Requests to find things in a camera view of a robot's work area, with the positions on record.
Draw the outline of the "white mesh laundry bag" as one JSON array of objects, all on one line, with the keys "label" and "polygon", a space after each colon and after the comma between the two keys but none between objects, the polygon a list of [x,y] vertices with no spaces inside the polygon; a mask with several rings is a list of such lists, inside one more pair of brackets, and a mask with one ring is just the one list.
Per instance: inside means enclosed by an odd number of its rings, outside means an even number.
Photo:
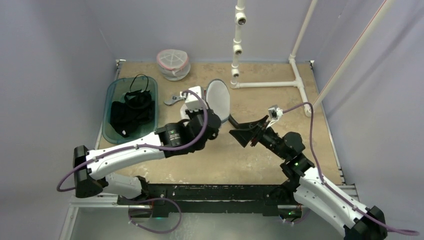
[{"label": "white mesh laundry bag", "polygon": [[[205,91],[205,102],[207,107],[214,111],[221,120],[221,123],[225,123],[230,116],[230,92],[227,85],[221,79],[213,79],[208,83]],[[189,116],[186,113],[184,104],[180,108],[180,118],[188,119]]]}]

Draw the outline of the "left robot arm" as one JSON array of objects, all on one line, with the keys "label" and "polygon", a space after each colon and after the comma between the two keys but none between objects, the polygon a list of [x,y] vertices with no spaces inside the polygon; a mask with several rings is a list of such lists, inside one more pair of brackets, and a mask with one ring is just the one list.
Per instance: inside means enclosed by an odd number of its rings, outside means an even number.
[{"label": "left robot arm", "polygon": [[187,155],[204,149],[208,140],[219,134],[221,119],[212,111],[198,111],[188,119],[168,123],[140,139],[113,147],[88,150],[80,145],[73,150],[75,195],[96,196],[102,192],[120,195],[138,205],[149,199],[144,177],[127,177],[116,171],[151,160]]}]

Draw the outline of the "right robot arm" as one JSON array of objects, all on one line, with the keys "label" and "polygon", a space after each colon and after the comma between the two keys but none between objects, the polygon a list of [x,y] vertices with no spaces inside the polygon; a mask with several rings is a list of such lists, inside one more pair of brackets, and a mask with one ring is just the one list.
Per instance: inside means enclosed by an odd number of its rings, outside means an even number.
[{"label": "right robot arm", "polygon": [[229,134],[242,146],[260,143],[284,162],[280,165],[287,180],[281,185],[280,196],[288,204],[295,201],[306,206],[334,227],[345,240],[384,240],[388,231],[375,223],[385,222],[384,213],[349,196],[323,176],[316,164],[303,153],[305,145],[297,132],[279,136],[267,127],[267,117],[241,123]]}]

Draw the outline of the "pink trimmed mesh laundry bag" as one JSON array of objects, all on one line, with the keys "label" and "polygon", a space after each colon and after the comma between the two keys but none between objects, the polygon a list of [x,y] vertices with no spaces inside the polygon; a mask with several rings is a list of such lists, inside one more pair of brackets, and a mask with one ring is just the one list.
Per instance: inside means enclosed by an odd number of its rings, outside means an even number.
[{"label": "pink trimmed mesh laundry bag", "polygon": [[162,50],[157,54],[156,62],[161,74],[171,82],[182,80],[191,70],[189,56],[182,50]]}]

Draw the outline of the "black bra in bin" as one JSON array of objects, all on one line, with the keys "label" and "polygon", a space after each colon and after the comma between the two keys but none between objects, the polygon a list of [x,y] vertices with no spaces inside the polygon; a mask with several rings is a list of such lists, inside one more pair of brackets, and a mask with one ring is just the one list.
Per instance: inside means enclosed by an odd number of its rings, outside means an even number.
[{"label": "black bra in bin", "polygon": [[[132,90],[137,78],[146,79],[145,88]],[[150,123],[155,116],[155,101],[148,90],[150,77],[145,74],[136,75],[124,95],[124,102],[113,101],[110,108],[109,122],[112,128],[123,138],[130,137],[141,125]]]}]

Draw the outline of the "teal plastic bin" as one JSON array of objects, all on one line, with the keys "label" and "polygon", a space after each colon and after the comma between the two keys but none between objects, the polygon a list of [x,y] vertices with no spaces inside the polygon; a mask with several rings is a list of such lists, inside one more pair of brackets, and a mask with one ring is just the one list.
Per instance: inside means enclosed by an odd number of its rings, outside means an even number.
[{"label": "teal plastic bin", "polygon": [[158,96],[157,82],[151,76],[138,74],[115,80],[106,93],[102,136],[120,145],[155,131]]}]

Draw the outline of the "red handled adjustable wrench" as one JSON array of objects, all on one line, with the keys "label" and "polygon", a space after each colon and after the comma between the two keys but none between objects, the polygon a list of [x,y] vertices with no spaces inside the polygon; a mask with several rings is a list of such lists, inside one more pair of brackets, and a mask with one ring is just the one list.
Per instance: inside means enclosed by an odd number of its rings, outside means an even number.
[{"label": "red handled adjustable wrench", "polygon": [[184,97],[182,97],[181,95],[175,94],[175,95],[172,95],[170,98],[164,100],[163,103],[166,106],[172,106],[172,105],[176,104],[177,102],[184,101],[184,100],[185,100]]}]

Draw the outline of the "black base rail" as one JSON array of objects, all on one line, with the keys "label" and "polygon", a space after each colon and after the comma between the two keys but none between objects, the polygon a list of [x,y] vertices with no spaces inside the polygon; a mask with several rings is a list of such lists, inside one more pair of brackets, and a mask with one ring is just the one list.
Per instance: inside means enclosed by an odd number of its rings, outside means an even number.
[{"label": "black base rail", "polygon": [[147,183],[141,195],[119,196],[121,206],[146,206],[154,218],[169,213],[261,214],[278,216],[298,203],[282,184],[170,184]]}]

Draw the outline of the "white PVC pipe frame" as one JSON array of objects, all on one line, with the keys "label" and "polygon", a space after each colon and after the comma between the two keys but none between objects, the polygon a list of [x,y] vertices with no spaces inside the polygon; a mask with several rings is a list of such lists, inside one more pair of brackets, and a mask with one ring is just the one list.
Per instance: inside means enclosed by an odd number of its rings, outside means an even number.
[{"label": "white PVC pipe frame", "polygon": [[[296,63],[296,56],[297,52],[300,47],[300,43],[304,38],[305,32],[307,30],[307,27],[310,23],[310,20],[312,18],[312,15],[314,13],[314,10],[317,6],[318,1],[312,0],[310,2],[310,5],[308,7],[308,10],[306,12],[304,21],[301,25],[301,28],[299,30],[297,39],[295,41],[295,44],[293,46],[293,49],[288,57],[289,65],[291,66],[291,69],[294,74],[294,80],[292,81],[275,81],[275,82],[250,82],[250,83],[243,83],[239,82],[238,78],[241,75],[240,72],[240,63],[239,58],[243,53],[242,48],[242,27],[247,22],[247,16],[245,13],[246,8],[246,2],[244,0],[237,0],[235,5],[235,13],[234,13],[234,23],[235,23],[235,32],[234,32],[234,38],[233,38],[233,44],[232,44],[232,63],[231,63],[231,80],[230,80],[230,86],[233,89],[239,89],[239,88],[278,88],[278,87],[294,87],[297,88],[301,100],[303,102],[306,102],[308,100],[304,82],[302,77],[300,76],[299,69],[297,67]],[[322,91],[318,94],[317,99],[314,101],[313,106],[305,106],[304,107],[304,113],[307,117],[310,117],[312,113],[314,112],[314,109],[322,103],[324,98],[327,96],[329,91],[332,89],[334,84],[337,82],[337,80],[340,78],[342,73],[345,71],[345,69],[348,67],[350,62],[354,59],[354,57],[358,54],[359,50],[362,48],[366,40],[369,38],[371,33],[374,31],[375,27],[378,25],[378,23],[383,19],[383,17],[386,15],[388,10],[393,5],[393,0],[384,0],[377,11],[374,13],[370,21],[367,23],[364,30],[361,32],[357,40],[354,42],[346,56],[343,58],[343,60],[340,62],[337,69],[334,71],[334,73],[331,75],[330,79],[322,89]]]}]

